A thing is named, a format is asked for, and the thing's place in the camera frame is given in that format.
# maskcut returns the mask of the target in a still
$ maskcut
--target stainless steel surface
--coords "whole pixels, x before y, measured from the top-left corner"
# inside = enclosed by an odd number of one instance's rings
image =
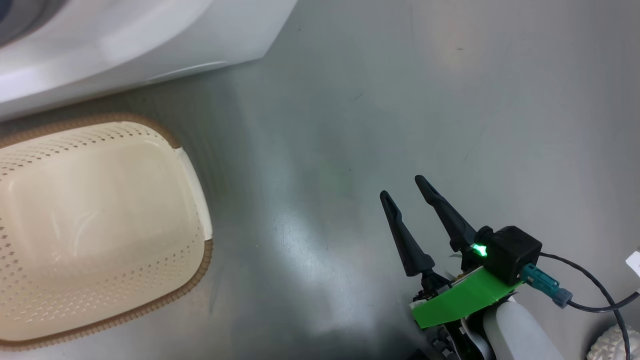
[[[211,269],[155,313],[7,359],[402,359],[423,345],[378,200],[439,266],[429,181],[476,228],[514,224],[622,299],[638,279],[640,4],[301,0],[259,61],[5,123],[133,111],[183,142],[214,222]],[[580,303],[583,276],[539,263]],[[608,315],[518,299],[566,359]],[[638,304],[625,308],[640,328]]]

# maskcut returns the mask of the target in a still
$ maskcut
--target cable connector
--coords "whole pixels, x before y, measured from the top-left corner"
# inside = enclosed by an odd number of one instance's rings
[[[573,294],[570,291],[560,288],[559,282],[540,270],[536,265],[526,264],[520,272],[520,279],[532,288],[542,291],[561,309],[564,309],[573,298]]]

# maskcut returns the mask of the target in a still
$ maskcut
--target perforated basket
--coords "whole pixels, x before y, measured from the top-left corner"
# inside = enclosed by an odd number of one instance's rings
[[[191,290],[211,220],[167,130],[109,114],[0,138],[0,348],[132,320]]]

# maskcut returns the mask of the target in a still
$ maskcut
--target wire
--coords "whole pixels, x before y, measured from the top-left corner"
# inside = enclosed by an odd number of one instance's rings
[[[575,309],[578,309],[578,310],[587,311],[588,313],[607,313],[609,311],[617,310],[617,309],[627,305],[628,303],[630,303],[633,300],[637,299],[638,296],[640,296],[640,294],[635,292],[635,293],[627,296],[627,298],[625,300],[622,300],[621,302],[619,302],[617,304],[614,304],[614,305],[611,305],[611,306],[607,306],[607,307],[589,307],[589,306],[576,304],[571,300],[569,300],[567,302],[567,305],[569,305],[571,307],[574,307]]]
[[[602,295],[604,295],[604,297],[607,299],[607,302],[609,303],[609,305],[614,306],[616,304],[616,302],[613,301],[613,298],[611,297],[611,295],[609,294],[607,289],[604,288],[602,283],[598,279],[596,279],[595,276],[591,275],[591,273],[588,272],[582,266],[574,263],[573,261],[569,261],[569,260],[567,260],[565,258],[561,258],[561,257],[559,257],[557,255],[551,255],[551,254],[546,254],[544,252],[541,252],[540,256],[544,256],[545,258],[550,258],[550,259],[555,259],[555,260],[558,260],[558,261],[562,261],[563,263],[569,265],[570,267],[582,272],[586,277],[589,278],[589,280],[591,280],[595,284],[595,286],[598,286],[598,289],[600,289],[600,292],[602,292]],[[622,340],[625,343],[625,359],[626,360],[631,360],[631,349],[630,349],[630,345],[629,345],[629,334],[627,332],[627,326],[625,325],[624,319],[622,319],[622,315],[620,314],[620,310],[615,309],[613,311],[613,314],[616,315],[616,320],[618,321],[618,326],[620,327],[620,331],[622,332]]]

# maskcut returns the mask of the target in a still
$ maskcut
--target white appliance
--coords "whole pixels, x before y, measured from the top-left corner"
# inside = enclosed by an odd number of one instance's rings
[[[295,3],[0,0],[0,32],[25,32],[0,33],[0,120],[261,58]]]

